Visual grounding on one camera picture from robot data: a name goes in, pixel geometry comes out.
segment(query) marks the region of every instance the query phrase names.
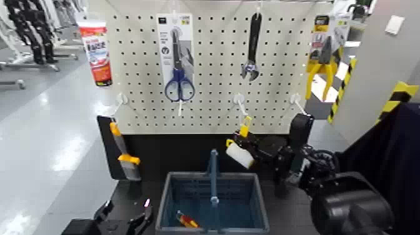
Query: pegboard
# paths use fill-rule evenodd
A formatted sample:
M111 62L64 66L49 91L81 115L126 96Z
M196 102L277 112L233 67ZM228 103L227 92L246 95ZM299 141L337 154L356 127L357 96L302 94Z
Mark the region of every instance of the pegboard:
M196 95L183 105L164 95L157 13L171 13L171 1L91 0L90 9L106 21L116 93L129 98L116 114L124 134L232 133L241 112L233 96L245 96L254 133L287 134L299 109L291 94L304 94L305 66L314 18L330 2L264 2L256 61L260 76L240 77L248 58L254 1L178 1L180 13L191 13L194 26Z

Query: plastic basket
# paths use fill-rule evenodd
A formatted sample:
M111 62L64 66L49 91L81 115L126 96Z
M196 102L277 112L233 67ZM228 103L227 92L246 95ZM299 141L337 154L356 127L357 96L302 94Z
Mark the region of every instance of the plastic basket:
M216 150L207 172L170 172L156 221L156 234L267 234L259 180L252 173L218 173ZM200 228L176 219L180 210Z

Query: warning tape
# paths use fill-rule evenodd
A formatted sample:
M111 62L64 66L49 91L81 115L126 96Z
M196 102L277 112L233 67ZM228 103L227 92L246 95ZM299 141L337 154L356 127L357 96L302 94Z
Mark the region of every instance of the warning tape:
M419 86L408 85L405 82L399 81L392 91L391 98L384 105L381 115L376 120L375 124L384 119L398 104L401 102L408 102L418 91Z
M346 86L349 84L349 81L351 79L351 73L352 73L354 67L356 66L356 62L357 62L357 59L353 58L353 59L350 60L349 69L347 70L346 77L344 77L344 80L342 80L340 89L338 90L338 95L337 95L336 102L334 102L331 106L331 111L329 112L329 116L327 118L329 123L333 123L334 116L336 115L337 110L338 110L338 104L343 99L344 90L345 90Z

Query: scissors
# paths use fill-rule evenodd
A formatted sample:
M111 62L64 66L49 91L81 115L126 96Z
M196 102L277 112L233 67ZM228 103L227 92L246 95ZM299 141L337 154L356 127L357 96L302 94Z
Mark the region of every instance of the scissors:
M181 47L179 44L179 33L173 29L172 46L174 56L173 78L165 86L165 96L174 102L188 101L196 93L193 83L186 77L185 70L180 60Z

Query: wrench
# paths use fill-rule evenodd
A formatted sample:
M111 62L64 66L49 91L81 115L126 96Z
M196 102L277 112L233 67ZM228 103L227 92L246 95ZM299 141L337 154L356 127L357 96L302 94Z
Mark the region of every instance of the wrench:
M262 19L263 15L261 15L261 13L255 13L252 15L251 30L249 32L248 60L241 66L242 78L245 79L246 74L249 73L251 75L249 78L250 81L255 80L259 75L259 70L256 64L256 53Z

